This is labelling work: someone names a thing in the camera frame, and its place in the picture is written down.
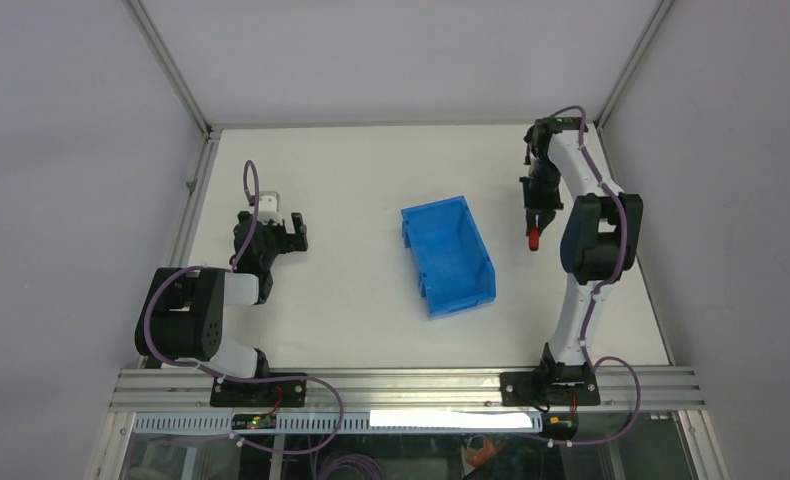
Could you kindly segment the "red handled screwdriver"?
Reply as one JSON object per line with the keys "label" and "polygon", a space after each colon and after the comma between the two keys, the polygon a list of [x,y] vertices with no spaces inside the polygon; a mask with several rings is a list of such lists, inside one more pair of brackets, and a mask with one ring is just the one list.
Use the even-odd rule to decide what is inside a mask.
{"label": "red handled screwdriver", "polygon": [[539,229],[537,227],[533,227],[528,231],[527,241],[528,241],[528,248],[530,251],[536,252],[540,249],[541,236]]}

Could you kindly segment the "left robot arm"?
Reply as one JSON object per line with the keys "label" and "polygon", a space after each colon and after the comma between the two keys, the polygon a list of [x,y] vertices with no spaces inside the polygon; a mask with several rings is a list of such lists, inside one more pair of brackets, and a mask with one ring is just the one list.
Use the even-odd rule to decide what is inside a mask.
{"label": "left robot arm", "polygon": [[302,214],[293,212],[290,219],[288,230],[279,213],[260,220],[241,211],[227,268],[157,269],[135,329],[137,351],[172,366],[199,368],[234,381],[234,394],[248,406],[265,403],[272,392],[267,357],[224,332],[224,312],[266,303],[278,256],[308,250]]}

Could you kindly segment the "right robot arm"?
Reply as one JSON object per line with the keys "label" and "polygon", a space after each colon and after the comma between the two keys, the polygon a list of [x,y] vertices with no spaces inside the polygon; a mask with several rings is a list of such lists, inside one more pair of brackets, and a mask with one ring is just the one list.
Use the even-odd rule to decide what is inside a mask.
{"label": "right robot arm", "polygon": [[614,285],[634,264],[641,230],[641,196],[599,169],[587,140],[584,116],[566,111],[536,119],[524,136],[528,172],[520,183],[530,250],[563,210],[562,187],[573,201],[560,241],[563,305],[534,371],[536,394],[549,405],[563,403],[575,386],[594,386],[590,337]]}

